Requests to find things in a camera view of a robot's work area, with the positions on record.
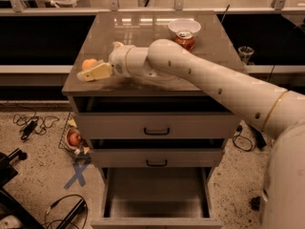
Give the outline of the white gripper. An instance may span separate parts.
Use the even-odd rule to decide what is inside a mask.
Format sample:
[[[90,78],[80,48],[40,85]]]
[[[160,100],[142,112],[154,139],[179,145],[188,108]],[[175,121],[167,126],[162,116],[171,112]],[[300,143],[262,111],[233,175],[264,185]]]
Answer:
[[[83,82],[108,78],[112,75],[112,71],[120,76],[131,77],[127,67],[127,56],[133,45],[124,45],[121,42],[114,41],[113,49],[109,55],[109,63],[103,60],[97,60],[91,67],[79,72],[77,78]]]

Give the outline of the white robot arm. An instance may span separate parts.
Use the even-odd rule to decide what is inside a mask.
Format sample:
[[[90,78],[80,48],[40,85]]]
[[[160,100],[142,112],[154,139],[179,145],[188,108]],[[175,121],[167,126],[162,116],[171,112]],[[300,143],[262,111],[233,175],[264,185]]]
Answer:
[[[107,62],[86,59],[81,81],[121,76],[183,78],[274,140],[264,175],[261,229],[305,229],[305,95],[202,59],[168,39],[147,48],[113,44]]]

